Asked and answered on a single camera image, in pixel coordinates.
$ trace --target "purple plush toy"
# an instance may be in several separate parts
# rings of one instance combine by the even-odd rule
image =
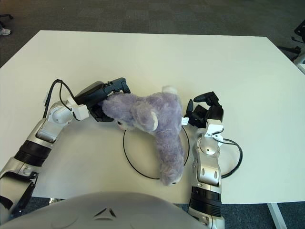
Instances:
[[[184,159],[179,137],[182,106],[174,88],[167,86],[161,93],[147,97],[113,94],[103,101],[102,109],[121,129],[137,127],[154,135],[161,163],[161,181],[165,185],[179,182]]]

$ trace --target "white label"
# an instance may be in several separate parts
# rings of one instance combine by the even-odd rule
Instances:
[[[182,117],[181,118],[181,125],[187,125],[189,123],[189,119],[188,117]]]

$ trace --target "black ribbed joint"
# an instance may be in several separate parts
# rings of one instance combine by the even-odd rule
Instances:
[[[32,166],[42,166],[51,149],[26,140],[15,155],[15,159]]]
[[[208,215],[221,217],[221,194],[192,187],[190,207]]]

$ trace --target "shoe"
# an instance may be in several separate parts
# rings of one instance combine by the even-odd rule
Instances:
[[[3,35],[3,36],[10,35],[10,30],[2,28],[2,30],[0,31],[0,35]]]

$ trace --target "white table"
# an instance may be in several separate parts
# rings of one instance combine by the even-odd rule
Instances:
[[[0,69],[0,167],[41,119],[54,79],[63,79],[76,94],[97,80],[119,77],[140,96],[173,85],[184,107],[201,93],[217,94],[223,136],[244,151],[240,169],[223,180],[224,204],[305,200],[305,77],[265,37],[40,31]],[[190,137],[194,129],[187,128]],[[238,152],[221,150],[226,172]],[[33,195],[134,191],[187,203],[192,160],[191,154],[179,184],[164,187],[126,162],[114,123],[90,117],[64,129]]]

